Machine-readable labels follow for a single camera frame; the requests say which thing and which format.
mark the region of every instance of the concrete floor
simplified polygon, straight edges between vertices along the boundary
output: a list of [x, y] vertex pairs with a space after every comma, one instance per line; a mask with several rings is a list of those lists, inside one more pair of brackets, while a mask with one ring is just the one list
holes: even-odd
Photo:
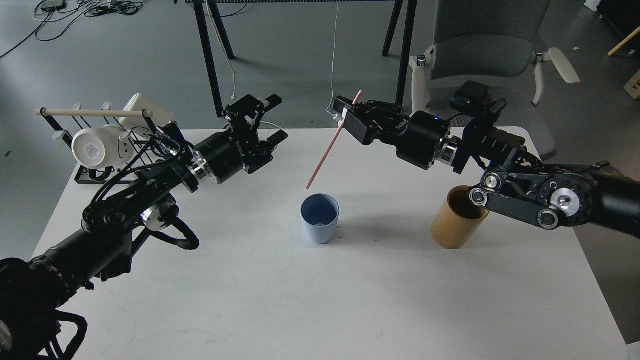
[[[0, 52], [38, 26], [32, 18], [37, 4], [0, 0]], [[609, 160], [627, 176], [640, 179], [640, 102], [622, 89], [640, 61], [627, 51], [608, 57], [621, 38], [582, 4], [553, 1], [537, 40], [541, 46], [562, 49], [582, 80], [579, 85], [564, 84], [546, 64], [546, 92], [536, 110], [556, 134], [558, 155], [552, 162]], [[240, 7], [221, 4], [220, 10], [226, 14]], [[431, 42], [433, 8], [432, 1], [419, 4], [413, 54], [423, 53]], [[335, 126], [324, 109], [332, 97], [336, 9], [335, 3], [249, 4], [226, 18], [238, 56], [233, 61], [238, 98], [247, 93], [280, 95], [283, 105], [265, 120], [283, 127]], [[388, 2], [339, 5], [335, 95], [351, 97], [363, 88], [363, 99], [395, 99], [402, 20], [391, 55], [380, 56], [391, 9]], [[40, 36], [53, 37], [67, 23], [47, 24]], [[223, 102], [231, 103], [231, 74], [216, 44], [214, 57]], [[434, 86], [456, 82], [461, 83], [454, 79]], [[535, 89], [532, 69], [516, 79], [491, 79], [489, 85], [508, 86], [530, 97]], [[0, 60], [0, 88], [2, 258], [32, 256], [75, 165], [68, 149], [51, 140], [51, 129], [35, 116], [35, 109], [71, 108], [77, 102], [93, 109], [105, 101], [118, 109], [143, 92], [174, 111], [183, 129], [224, 124], [213, 112], [193, 11], [183, 2], [151, 0], [131, 17], [83, 17], [55, 41], [31, 38]], [[405, 104], [410, 104], [409, 89]], [[71, 120], [60, 120], [73, 128]], [[640, 341], [640, 241], [595, 225], [575, 231], [625, 341]]]

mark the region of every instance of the wooden cup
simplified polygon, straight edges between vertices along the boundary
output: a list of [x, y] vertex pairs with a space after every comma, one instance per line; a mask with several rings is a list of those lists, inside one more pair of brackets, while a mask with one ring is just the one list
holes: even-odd
[[466, 185], [451, 189], [431, 224], [433, 239], [445, 249], [462, 247], [489, 215], [487, 209], [473, 205], [468, 190]]

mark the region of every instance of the gray chair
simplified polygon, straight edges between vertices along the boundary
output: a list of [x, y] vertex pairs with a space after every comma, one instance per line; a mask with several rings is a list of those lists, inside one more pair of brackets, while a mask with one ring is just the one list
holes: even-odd
[[[413, 111], [428, 110], [443, 118], [453, 114], [449, 101], [457, 88], [431, 88], [428, 78], [435, 80], [476, 75], [513, 78], [534, 65], [536, 95], [531, 101], [534, 105], [540, 101], [543, 91], [542, 62], [552, 60], [567, 82], [579, 82], [573, 67], [560, 50], [534, 52], [533, 40], [549, 2], [438, 0], [433, 45], [424, 56], [412, 56], [409, 62], [413, 69]], [[526, 129], [542, 160], [548, 160], [556, 154], [553, 135], [531, 102], [507, 88], [492, 87], [491, 94], [494, 99], [502, 97], [508, 102], [499, 119], [499, 126]], [[458, 118], [452, 124], [464, 126], [466, 121], [468, 119]]]

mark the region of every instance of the table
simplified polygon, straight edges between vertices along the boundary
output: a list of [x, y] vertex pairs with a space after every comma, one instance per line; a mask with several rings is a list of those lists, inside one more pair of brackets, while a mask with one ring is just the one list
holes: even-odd
[[[255, 174], [175, 189], [199, 249], [149, 240], [131, 274], [62, 307], [89, 323], [78, 359], [628, 357], [571, 229], [490, 214], [460, 250], [430, 238], [448, 190], [478, 182], [473, 164], [423, 171], [345, 133], [305, 191], [334, 129], [287, 132]], [[192, 142], [211, 133], [185, 131]], [[96, 190], [69, 181], [36, 255], [78, 229]], [[341, 210], [326, 245], [304, 239], [298, 213], [318, 192]]]

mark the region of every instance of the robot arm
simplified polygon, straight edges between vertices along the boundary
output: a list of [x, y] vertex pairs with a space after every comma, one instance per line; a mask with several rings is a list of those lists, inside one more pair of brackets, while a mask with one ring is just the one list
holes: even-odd
[[393, 104], [353, 106], [338, 96], [333, 109], [347, 109], [344, 128], [360, 143], [379, 139], [395, 146], [398, 158], [424, 170], [441, 161], [460, 174], [474, 159], [484, 169], [480, 183], [469, 191], [476, 206], [547, 230], [593, 222], [640, 238], [639, 182], [607, 162], [543, 164], [527, 152], [524, 138], [494, 126], [506, 101], [493, 101], [488, 90], [468, 81], [453, 97], [451, 107], [472, 118], [462, 138], [449, 136], [451, 119], [423, 111], [409, 117]]
[[[93, 277], [107, 281], [131, 272], [132, 258], [149, 236], [183, 249], [196, 249], [200, 242], [178, 218], [179, 209], [171, 190], [183, 184], [195, 192], [206, 177], [221, 184], [241, 169], [251, 174], [269, 163], [273, 159], [271, 154], [287, 134], [281, 130], [260, 141], [257, 130], [264, 114], [281, 102], [275, 94], [266, 101], [247, 95], [227, 106], [225, 117], [230, 127], [226, 131], [195, 146], [185, 141], [173, 122], [158, 128], [150, 126], [154, 135], [147, 145], [156, 147], [164, 161], [125, 167], [83, 211], [82, 229], [41, 256], [28, 262], [1, 260], [0, 359], [33, 358], [43, 349], [49, 357], [71, 359], [84, 339], [86, 320], [56, 309], [78, 289], [93, 289]], [[113, 185], [127, 174], [136, 174], [138, 178], [126, 189], [107, 197]], [[170, 225], [184, 239], [161, 232]], [[132, 232], [138, 227], [143, 230], [134, 240]], [[78, 326], [65, 351], [56, 341], [60, 322]]]

